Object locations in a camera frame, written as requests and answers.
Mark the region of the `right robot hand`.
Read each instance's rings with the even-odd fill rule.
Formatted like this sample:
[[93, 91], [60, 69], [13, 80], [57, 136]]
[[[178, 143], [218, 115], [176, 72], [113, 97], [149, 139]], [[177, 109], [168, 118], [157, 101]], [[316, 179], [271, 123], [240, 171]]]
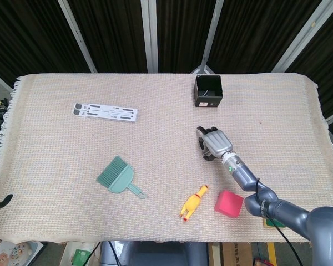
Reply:
[[198, 126], [196, 129], [201, 133], [198, 141], [203, 152], [203, 159], [206, 161], [222, 159], [224, 154], [233, 150], [233, 145], [227, 136], [216, 127], [205, 129]]

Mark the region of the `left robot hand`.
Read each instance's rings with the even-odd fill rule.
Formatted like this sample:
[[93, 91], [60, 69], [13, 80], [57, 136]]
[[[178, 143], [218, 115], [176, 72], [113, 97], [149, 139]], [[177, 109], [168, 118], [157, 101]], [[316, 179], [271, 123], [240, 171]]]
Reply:
[[8, 205], [10, 203], [10, 201], [12, 200], [13, 195], [9, 194], [5, 197], [5, 199], [3, 201], [0, 202], [0, 209], [5, 207], [6, 205]]

